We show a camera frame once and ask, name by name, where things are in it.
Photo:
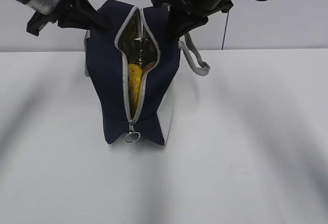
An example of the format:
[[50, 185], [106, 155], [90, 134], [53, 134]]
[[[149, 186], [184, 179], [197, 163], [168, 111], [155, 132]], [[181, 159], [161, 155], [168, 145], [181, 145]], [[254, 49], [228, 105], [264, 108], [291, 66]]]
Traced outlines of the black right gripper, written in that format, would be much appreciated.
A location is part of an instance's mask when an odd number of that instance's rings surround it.
[[207, 16], [221, 11], [228, 13], [233, 7], [231, 0], [151, 0], [154, 7], [173, 6], [169, 9], [166, 26], [166, 38], [169, 41], [179, 39], [190, 31], [208, 23]]

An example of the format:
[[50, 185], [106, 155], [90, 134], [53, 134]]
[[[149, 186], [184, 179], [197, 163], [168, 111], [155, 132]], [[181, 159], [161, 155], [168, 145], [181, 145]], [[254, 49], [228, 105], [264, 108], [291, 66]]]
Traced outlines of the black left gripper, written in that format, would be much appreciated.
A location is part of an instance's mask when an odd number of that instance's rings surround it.
[[39, 36], [49, 22], [61, 28], [108, 30], [106, 20], [88, 0], [15, 0], [35, 11], [27, 23], [26, 31]]

